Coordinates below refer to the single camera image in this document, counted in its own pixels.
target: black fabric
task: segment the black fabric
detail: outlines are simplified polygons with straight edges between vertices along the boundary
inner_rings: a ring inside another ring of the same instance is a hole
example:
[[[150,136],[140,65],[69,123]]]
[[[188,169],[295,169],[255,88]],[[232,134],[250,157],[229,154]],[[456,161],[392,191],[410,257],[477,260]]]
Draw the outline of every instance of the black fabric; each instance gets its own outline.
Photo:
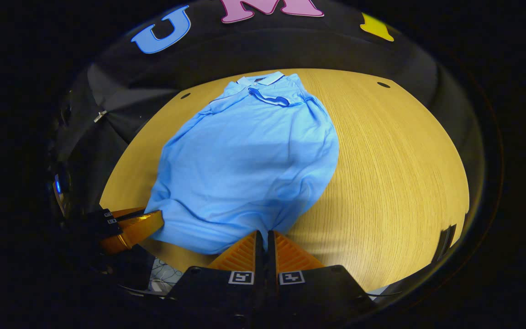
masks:
[[[131,250],[108,256],[113,279],[124,287],[146,290],[148,279],[152,274],[155,256],[152,256],[140,245],[134,245]]]
[[[68,90],[67,102],[61,109],[69,107],[69,121],[61,123],[58,127],[56,149],[58,160],[65,161],[73,152],[74,147],[92,127],[93,121],[101,111],[96,105],[90,92],[86,71],[81,73]]]
[[[68,206],[71,212],[86,214],[100,210],[102,192],[125,148],[127,143],[108,121],[98,121],[82,137],[66,161],[71,181]]]
[[[133,140],[142,124],[179,92],[170,88],[126,88],[96,64],[87,69],[86,75],[96,105],[100,111],[107,111],[102,119],[110,121],[127,143]]]

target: cable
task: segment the cable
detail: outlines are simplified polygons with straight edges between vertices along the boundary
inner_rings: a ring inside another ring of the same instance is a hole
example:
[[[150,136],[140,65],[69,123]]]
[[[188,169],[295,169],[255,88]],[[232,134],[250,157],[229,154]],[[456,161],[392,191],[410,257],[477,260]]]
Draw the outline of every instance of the cable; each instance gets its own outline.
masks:
[[[167,283],[167,284],[169,284],[170,286],[176,284],[175,282],[167,282],[167,281],[154,281],[154,280],[150,280],[150,282],[156,282],[156,283]]]
[[[166,277],[165,279],[163,278],[164,275],[165,275],[165,272],[159,278],[161,281],[164,281],[164,280],[169,279],[170,277],[173,277],[174,275],[176,275],[176,271],[174,270],[174,273],[172,275],[170,275],[169,277]]]
[[[368,296],[371,296],[371,297],[389,297],[389,296],[396,296],[400,293],[403,293],[403,292],[396,292],[396,293],[392,293],[392,294],[369,294],[369,293],[366,293]]]
[[[158,267],[161,267],[161,268],[160,268],[159,271],[157,271],[155,274],[152,273],[152,276],[157,277],[157,276],[159,275],[159,273],[160,273],[161,271],[163,271],[163,267],[164,267],[164,266],[165,266],[165,265],[160,265],[160,266],[158,266]]]
[[[158,262],[159,265],[154,267],[154,268],[152,268],[152,270],[158,269],[158,268],[166,265],[166,263],[161,264],[161,260],[158,260],[157,262]]]

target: pink letter m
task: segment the pink letter m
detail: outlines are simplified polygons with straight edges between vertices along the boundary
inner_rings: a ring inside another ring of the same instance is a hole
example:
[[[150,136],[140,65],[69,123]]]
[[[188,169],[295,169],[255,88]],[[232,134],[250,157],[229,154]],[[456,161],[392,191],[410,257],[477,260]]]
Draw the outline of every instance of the pink letter m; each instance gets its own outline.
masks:
[[[244,21],[255,15],[253,11],[247,11],[243,4],[271,15],[279,0],[221,0],[227,15],[222,18],[223,23],[234,23]],[[285,6],[281,8],[283,13],[298,16],[322,17],[324,13],[316,9],[311,0],[284,0]]]

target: yellow letter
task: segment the yellow letter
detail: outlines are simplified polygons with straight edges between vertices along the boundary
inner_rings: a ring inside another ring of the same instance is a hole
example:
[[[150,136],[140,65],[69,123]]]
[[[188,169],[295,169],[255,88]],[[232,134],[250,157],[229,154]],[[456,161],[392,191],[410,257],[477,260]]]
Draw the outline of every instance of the yellow letter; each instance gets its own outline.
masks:
[[[366,13],[362,14],[363,17],[365,17],[365,23],[361,24],[361,29],[363,29],[363,31],[379,36],[385,40],[393,41],[393,37],[389,35],[387,26],[382,23],[382,21],[378,21],[376,18],[370,17]]]

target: blue polo shirt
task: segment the blue polo shirt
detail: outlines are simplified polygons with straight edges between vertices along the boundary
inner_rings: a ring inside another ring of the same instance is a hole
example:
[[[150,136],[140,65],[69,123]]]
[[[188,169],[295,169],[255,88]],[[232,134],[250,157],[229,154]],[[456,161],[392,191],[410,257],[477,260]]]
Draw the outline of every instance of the blue polo shirt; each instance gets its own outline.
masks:
[[[255,230],[292,227],[320,198],[338,162],[338,137],[298,75],[231,82],[163,147],[146,212],[153,239],[218,254]]]

